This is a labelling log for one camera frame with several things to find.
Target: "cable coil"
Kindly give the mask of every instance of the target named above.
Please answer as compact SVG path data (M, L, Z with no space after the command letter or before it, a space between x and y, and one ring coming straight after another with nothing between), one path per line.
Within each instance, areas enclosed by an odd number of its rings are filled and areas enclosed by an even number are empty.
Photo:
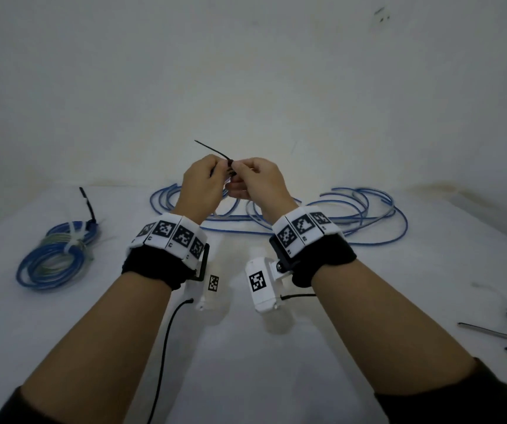
M171 203L171 199L174 195L179 193L181 190L181 186L177 183L172 184L163 189L159 189L157 192L154 192L149 197L149 203L153 211L158 214L163 214L162 211L169 212L172 211L174 205ZM380 199L382 203L384 203L387 208L386 210L378 216L370 216L370 200L369 196L374 196ZM228 192L224 190L222 199L228 197ZM357 213L350 214L345 216L336 216L329 217L334 223L340 226L343 230L344 236L348 237L353 235L354 233L360 231L367 226L377 223L378 221L390 219L395 216L397 213L400 214L404 220L404 229L403 232L397 237L381 242L349 242L350 245L359 245L359 246L378 246L391 244L392 242L399 241L402 237L404 237L408 231L408 219L405 214L395 206L394 199L386 192L371 189L371 188L347 188L347 187L337 187L332 188L329 192L321 193L320 198L322 197L333 197L333 199L325 198L319 199L317 201L309 202L307 205L318 205L321 203L336 203L341 205L347 205L350 208L354 209ZM261 227L264 228L264 231L251 231L251 230L235 230L235 229L220 229L220 228L211 228L201 226L202 229L206 231L213 232L224 232L224 233L244 233L247 235L273 235L271 230L271 225L263 218L260 214L257 205L252 201L247 201L245 205L246 214L238 215L233 214L237 209L237 206L240 204L240 199L236 199L232 207L229 209L227 213L217 215L213 214L207 218L207 221L216 221L216 222L224 222L224 221L249 221L254 222Z
M16 280L20 285L33 290L59 287L71 280L88 260L87 246L94 242L99 225L83 188L80 191L87 200L92 219L70 221L48 230L18 266Z

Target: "white wrist band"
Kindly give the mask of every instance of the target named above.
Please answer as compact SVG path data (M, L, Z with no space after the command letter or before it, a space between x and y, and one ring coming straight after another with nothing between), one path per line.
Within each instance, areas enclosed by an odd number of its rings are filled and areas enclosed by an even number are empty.
M142 228L128 246L128 253L132 248L148 245L166 250L190 269L196 269L206 243L207 235L194 221L165 213Z
M272 228L289 257L296 256L324 235L342 231L316 206L295 208L277 220Z

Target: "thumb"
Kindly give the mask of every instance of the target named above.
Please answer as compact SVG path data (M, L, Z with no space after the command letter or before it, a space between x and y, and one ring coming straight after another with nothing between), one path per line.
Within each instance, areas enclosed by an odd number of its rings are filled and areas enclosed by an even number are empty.
M227 171L228 171L228 161L224 159L219 160L218 163L216 163L215 171L212 173L212 177L216 178L216 180L224 182L227 176Z
M255 176L254 171L251 170L249 166L246 164L239 162L238 160L235 160L234 163L232 163L232 169L240 176L242 180L244 180L246 183L252 179L253 176Z

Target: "white tabletop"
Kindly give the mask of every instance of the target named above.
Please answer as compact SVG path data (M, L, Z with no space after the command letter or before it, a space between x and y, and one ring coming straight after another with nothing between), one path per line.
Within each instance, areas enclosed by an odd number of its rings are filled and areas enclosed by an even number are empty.
M102 235L84 276L60 290L32 292L14 275L47 229L67 218L88 219L78 191L53 187L0 223L0 406L114 281L125 244L153 216L150 189L87 192ZM505 300L471 286L489 285L507 299L507 237L445 201L394 196L410 220L408 234L356 253L507 382L507 340L456 327L465 321L507 331ZM400 228L400 220L391 221L358 238L381 239ZM273 256L266 238L210 233L209 242L210 265L221 274L226 300L211 312L186 305L175 318L154 422L386 422L315 298L255 312L243 269L252 248L265 247ZM200 291L187 283L172 295L126 422L147 419L166 321L183 296L196 298Z

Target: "person's left hand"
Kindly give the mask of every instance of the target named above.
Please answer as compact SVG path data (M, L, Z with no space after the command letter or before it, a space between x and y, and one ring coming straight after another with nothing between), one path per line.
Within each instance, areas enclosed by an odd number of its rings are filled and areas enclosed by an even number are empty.
M184 173L179 200L171 213L201 224L215 212L222 200L224 183L229 177L227 171L227 160L218 156L208 155L197 160Z

